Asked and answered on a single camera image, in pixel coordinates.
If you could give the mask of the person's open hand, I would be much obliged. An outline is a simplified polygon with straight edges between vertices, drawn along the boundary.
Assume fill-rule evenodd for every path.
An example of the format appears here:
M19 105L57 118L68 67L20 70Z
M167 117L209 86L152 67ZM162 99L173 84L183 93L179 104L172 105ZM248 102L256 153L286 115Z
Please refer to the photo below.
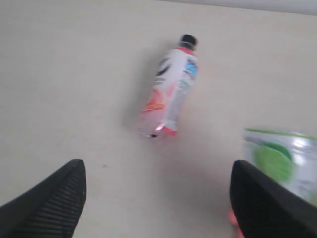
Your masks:
M233 228L235 230L235 237L236 238L244 238L244 235L243 235L243 233L238 225L236 216L235 216L232 209L230 209L228 212L228 221L233 226Z

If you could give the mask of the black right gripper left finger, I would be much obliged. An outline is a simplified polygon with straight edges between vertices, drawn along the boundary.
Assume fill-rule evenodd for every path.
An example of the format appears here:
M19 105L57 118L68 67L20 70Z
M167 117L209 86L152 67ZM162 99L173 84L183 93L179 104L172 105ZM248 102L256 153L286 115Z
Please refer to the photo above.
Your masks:
M71 238L87 194L84 161L67 162L0 208L2 238Z

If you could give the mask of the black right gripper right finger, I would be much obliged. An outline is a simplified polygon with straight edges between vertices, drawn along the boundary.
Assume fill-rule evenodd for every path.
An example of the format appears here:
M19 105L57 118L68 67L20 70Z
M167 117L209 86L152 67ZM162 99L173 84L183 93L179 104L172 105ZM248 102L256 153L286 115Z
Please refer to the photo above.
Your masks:
M245 160L233 164L229 194L246 238L317 236L317 208Z

